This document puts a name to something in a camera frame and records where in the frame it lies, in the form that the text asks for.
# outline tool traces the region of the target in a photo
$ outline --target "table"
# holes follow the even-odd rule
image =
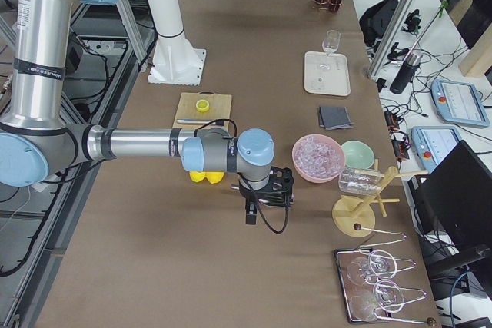
[[[180,3],[188,39],[208,50],[202,83],[155,85],[142,75],[121,127],[170,127],[183,91],[232,94],[231,117],[240,131],[270,132],[274,165],[292,167],[299,137],[327,133],[317,122],[319,105],[343,105],[354,128],[329,135],[340,143],[363,139],[381,167],[394,165],[377,89],[365,78],[368,60],[352,0],[336,15],[311,9],[310,0]],[[348,56],[351,76],[347,98],[303,90],[304,53],[321,50],[329,28],[342,31],[339,52]],[[212,186],[193,184],[169,158],[103,164],[36,326],[348,326],[333,251],[361,240],[344,236],[331,219],[341,195],[336,181],[294,178],[290,223],[278,236],[259,221],[244,225],[244,200],[228,186],[235,175]],[[398,183],[385,195],[404,198]],[[279,227],[283,211],[267,210]],[[392,204],[388,213],[377,216],[377,226],[409,238],[386,250],[417,260],[398,283],[430,291],[407,205]],[[435,317],[432,297],[400,316]]]
[[[358,18],[360,18],[364,12],[370,8],[372,5],[377,4],[382,0],[354,0],[355,9],[357,12]],[[415,4],[412,5],[411,11],[418,8],[420,10],[420,14],[422,15],[421,27],[425,28],[426,24],[434,17],[437,8],[439,7],[439,0],[415,0]],[[397,33],[397,37],[395,41],[399,41],[399,48],[406,48],[412,46],[415,41],[415,37],[409,35],[406,32],[399,31]],[[422,38],[420,42],[420,46],[435,55],[441,55],[446,53],[453,53],[457,46],[464,46],[464,42],[461,40],[460,34],[457,29],[454,27],[454,23],[451,21],[449,15],[444,12],[442,18],[436,20],[436,22],[431,26],[429,32]],[[490,82],[485,78],[485,76],[481,78],[465,78],[462,74],[458,65],[460,62],[467,56],[468,50],[464,50],[464,53],[461,54],[454,63],[447,68],[442,75],[445,78],[449,78],[453,81],[462,81],[474,84],[478,91],[481,91],[484,97],[488,97],[485,100],[484,105],[490,105],[490,93],[492,92],[492,87],[490,86]],[[444,55],[441,60],[445,63],[448,63],[453,59],[452,55]],[[422,64],[422,72],[419,75],[428,75],[433,71],[442,68],[435,60]],[[387,86],[391,85],[391,82],[394,79],[394,76],[397,74],[398,67],[395,66],[387,66],[381,70],[380,76],[387,80]],[[414,89],[418,90],[422,88],[423,85],[415,81]],[[393,104],[391,100],[396,101],[397,103],[406,103],[410,94],[412,92],[412,88],[409,85],[403,94],[397,95],[392,94],[388,88],[385,88],[381,93],[381,104],[382,105],[391,105]],[[430,94],[419,94],[417,96],[418,102],[422,108],[422,111],[425,114],[428,114],[429,117],[422,117],[419,114],[412,113],[409,114],[405,121],[406,124],[402,126],[404,131],[410,133],[410,130],[413,126],[423,125],[423,126],[439,126],[442,124],[449,125],[447,122],[444,122],[439,116],[437,116],[434,103],[431,100]],[[488,128],[470,128],[467,126],[463,126],[467,130],[474,132],[476,134],[483,135],[485,137],[492,137],[492,127]],[[465,131],[463,128],[457,128],[460,132],[461,137],[474,149],[475,152],[481,151],[489,151],[490,141],[481,139],[472,135],[471,133]],[[422,163],[417,156],[415,151],[415,147],[409,151],[410,159],[408,161],[403,161],[401,165],[402,171],[415,171],[423,168]],[[492,170],[492,155],[481,155],[480,159],[487,165],[489,169]],[[477,299],[470,297],[467,293],[462,293],[453,298],[454,302],[454,313],[458,315],[462,321],[469,321],[479,316],[488,316],[492,319],[492,301],[490,299]],[[449,299],[442,299],[437,302],[437,305],[442,306],[444,308],[444,312],[449,313]]]

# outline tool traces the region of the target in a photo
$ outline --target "yellow object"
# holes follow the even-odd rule
[[[205,113],[206,111],[210,110],[210,103],[205,99],[200,99],[197,101],[195,107],[197,108],[197,111]]]
[[[201,182],[207,178],[211,184],[218,184],[224,178],[224,172],[189,172],[193,182]]]
[[[211,184],[218,184],[224,178],[224,172],[206,172],[205,177]]]
[[[190,172],[190,178],[193,182],[200,182],[205,179],[205,172]]]

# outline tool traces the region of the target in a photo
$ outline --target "clear glass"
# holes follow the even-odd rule
[[[397,313],[405,302],[401,288],[392,280],[380,280],[371,291],[359,290],[349,301],[351,314],[358,320],[374,322],[384,311]]]
[[[341,33],[337,30],[327,31],[326,36],[323,39],[323,43],[321,44],[323,51],[326,53],[327,62],[321,64],[320,68],[323,68],[324,70],[329,70],[331,68],[329,57],[330,54],[335,53],[336,50],[338,50],[338,47],[340,46],[340,37]]]
[[[338,186],[349,194],[377,195],[381,191],[379,183],[383,177],[379,171],[346,167],[338,178]]]
[[[358,286],[375,284],[383,278],[393,278],[396,273],[395,258],[384,250],[373,250],[367,256],[356,257],[347,266],[348,279]]]

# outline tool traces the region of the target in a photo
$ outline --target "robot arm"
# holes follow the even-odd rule
[[[294,180],[287,168],[271,167],[274,145],[265,131],[253,128],[231,137],[220,128],[122,130],[60,119],[71,8],[79,1],[19,0],[12,99],[0,117],[0,182],[28,186],[85,161],[180,157],[187,171],[240,174],[248,224],[255,223],[260,201],[287,210]]]

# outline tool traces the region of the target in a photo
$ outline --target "white pole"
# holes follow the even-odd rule
[[[178,0],[148,0],[158,32],[148,76],[152,83],[200,84],[205,50],[195,50],[185,37]]]

